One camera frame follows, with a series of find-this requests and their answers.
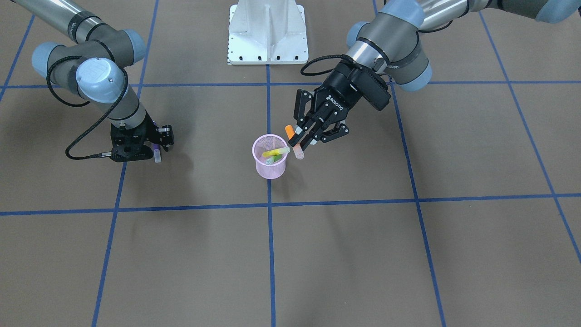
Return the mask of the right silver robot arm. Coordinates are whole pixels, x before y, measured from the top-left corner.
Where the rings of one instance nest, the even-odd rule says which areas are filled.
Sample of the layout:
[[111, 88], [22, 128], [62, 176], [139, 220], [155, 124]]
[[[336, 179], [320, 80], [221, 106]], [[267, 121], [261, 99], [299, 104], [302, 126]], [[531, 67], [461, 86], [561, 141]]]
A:
[[[66, 157], [75, 161], [110, 158], [115, 162], [156, 158], [158, 152], [148, 143], [163, 145], [163, 133], [129, 85], [125, 70], [145, 56], [147, 48], [139, 33], [117, 30], [72, 0], [19, 0], [17, 4], [74, 43], [42, 43], [32, 54], [32, 66], [45, 79], [50, 93], [67, 106], [94, 104], [103, 113], [65, 149]], [[104, 120], [111, 124], [112, 149], [72, 155], [72, 148]]]

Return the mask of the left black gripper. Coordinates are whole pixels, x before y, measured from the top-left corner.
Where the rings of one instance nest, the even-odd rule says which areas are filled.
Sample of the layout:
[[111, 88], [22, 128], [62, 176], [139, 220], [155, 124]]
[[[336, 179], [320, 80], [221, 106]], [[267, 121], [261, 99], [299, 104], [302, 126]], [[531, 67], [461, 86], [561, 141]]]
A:
[[293, 145], [305, 151], [309, 145], [327, 143], [350, 133], [349, 111], [365, 99], [383, 110], [391, 95], [386, 81], [372, 69], [349, 61], [339, 62], [313, 92], [298, 89], [293, 118], [297, 122]]

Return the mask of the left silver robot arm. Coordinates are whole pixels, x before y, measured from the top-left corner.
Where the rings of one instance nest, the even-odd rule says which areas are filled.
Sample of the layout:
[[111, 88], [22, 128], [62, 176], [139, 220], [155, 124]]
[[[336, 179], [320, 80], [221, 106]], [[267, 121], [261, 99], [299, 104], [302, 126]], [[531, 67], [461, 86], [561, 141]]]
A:
[[580, 10], [578, 0], [387, 0], [372, 21], [360, 21], [347, 34], [347, 52], [313, 92], [299, 89], [289, 139], [307, 149], [346, 136], [347, 114], [360, 99], [376, 110], [390, 102], [388, 76], [408, 92], [430, 81], [432, 67], [421, 34], [438, 32], [454, 19], [483, 9], [499, 9], [544, 23], [558, 23]]

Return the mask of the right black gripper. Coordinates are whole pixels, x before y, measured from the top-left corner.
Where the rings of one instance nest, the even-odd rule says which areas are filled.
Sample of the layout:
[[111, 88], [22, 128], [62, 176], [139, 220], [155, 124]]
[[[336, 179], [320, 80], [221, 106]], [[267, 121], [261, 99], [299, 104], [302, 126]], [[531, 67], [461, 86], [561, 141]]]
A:
[[156, 127], [148, 113], [136, 128], [117, 128], [112, 125], [110, 129], [111, 160], [129, 162], [152, 159], [154, 152], [151, 147], [145, 145], [145, 142], [151, 141], [156, 132]]

